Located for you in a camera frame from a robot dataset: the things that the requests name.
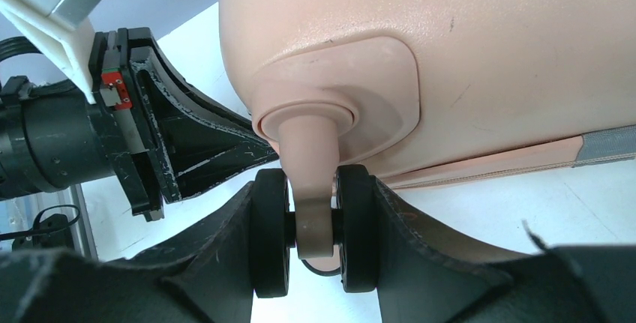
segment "gray strip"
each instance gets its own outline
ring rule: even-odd
[[[578,152],[576,159],[579,163],[574,166],[587,166],[589,164],[634,159],[634,156],[627,156],[613,160],[586,163],[588,160],[598,160],[603,157],[613,157],[626,154],[636,154],[636,125],[585,133],[583,135],[583,147],[581,147]]]
[[[129,109],[119,109],[112,113],[115,117],[115,121],[120,126],[122,133],[124,134],[124,140],[128,145],[130,154],[136,154],[145,152],[148,149],[143,145],[139,131],[137,130],[137,124],[135,124],[135,118]]]
[[[93,229],[91,227],[91,220],[89,217],[89,210],[86,207],[86,200],[84,200],[84,192],[82,186],[79,184],[70,186],[63,194],[68,195],[70,203],[79,207],[81,217],[79,221],[70,228],[70,232],[73,235],[73,242],[75,243],[75,250],[85,257],[98,259],[98,251],[95,246],[95,238],[93,237]],[[67,213],[68,219],[73,219],[77,212],[71,208]]]

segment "white bracket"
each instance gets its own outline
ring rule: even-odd
[[[86,17],[100,0],[28,1],[0,0],[0,12],[95,103],[88,63],[95,30]]]

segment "black wheel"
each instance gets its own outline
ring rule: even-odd
[[[287,177],[282,169],[261,169],[256,176],[250,208],[250,278],[258,298],[284,297],[290,286]]]
[[[347,293],[371,292],[379,272],[374,178],[364,166],[342,166],[336,182],[337,207],[342,214],[342,286]]]

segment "black cable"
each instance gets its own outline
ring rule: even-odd
[[[77,215],[71,221],[69,221],[68,223],[66,223],[65,225],[61,227],[41,229],[40,221],[42,220],[42,216],[44,215],[44,212],[50,211],[55,208],[73,208],[77,211]],[[33,226],[31,229],[27,231],[3,233],[0,235],[0,241],[6,241],[9,239],[17,239],[17,238],[26,238],[26,237],[38,237],[41,235],[50,235],[51,233],[56,233],[56,232],[63,231],[65,229],[69,229],[71,226],[73,226],[73,224],[77,223],[77,221],[80,220],[80,217],[81,217],[80,208],[77,207],[76,205],[54,205],[52,207],[43,209],[42,211],[40,211],[40,213],[37,214],[37,216],[35,216],[35,219],[33,219]]]
[[[307,262],[304,259],[302,260],[302,264],[313,274],[317,274],[321,277],[333,277],[333,276],[337,276],[338,274],[340,274],[340,267],[334,269],[333,271],[321,271],[320,269],[315,268],[313,265],[310,265],[309,262]]]
[[[7,38],[0,41],[0,62],[18,55],[29,53],[42,53],[31,41],[24,36]],[[33,89],[33,97],[48,96],[50,94],[61,94],[75,88],[70,79],[53,83],[51,85],[41,85]]]
[[[26,55],[28,53],[41,52],[27,37],[18,36],[0,41],[0,62],[17,55]]]

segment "beige suitcase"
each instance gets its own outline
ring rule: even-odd
[[[307,207],[343,163],[405,189],[636,154],[636,0],[220,0],[220,35]]]

